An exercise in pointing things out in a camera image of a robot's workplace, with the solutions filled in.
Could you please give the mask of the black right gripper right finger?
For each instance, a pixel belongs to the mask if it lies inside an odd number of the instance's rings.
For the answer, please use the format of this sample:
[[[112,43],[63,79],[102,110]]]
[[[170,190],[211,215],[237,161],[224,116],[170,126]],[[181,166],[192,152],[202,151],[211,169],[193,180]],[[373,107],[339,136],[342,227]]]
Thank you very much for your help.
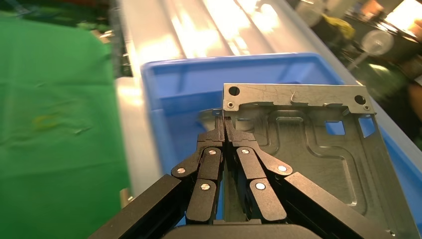
[[[253,134],[225,118],[228,158],[238,170],[247,215],[265,223],[301,226],[324,239],[389,239],[391,234],[287,163],[266,153]]]

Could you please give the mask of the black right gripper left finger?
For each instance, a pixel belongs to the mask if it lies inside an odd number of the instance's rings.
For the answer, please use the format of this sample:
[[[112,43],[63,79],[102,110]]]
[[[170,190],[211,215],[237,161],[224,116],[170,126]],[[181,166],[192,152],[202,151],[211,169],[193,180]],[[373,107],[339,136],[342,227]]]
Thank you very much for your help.
[[[201,133],[196,151],[163,175],[107,223],[92,239],[160,239],[185,219],[210,224],[215,219],[222,176],[223,117]]]

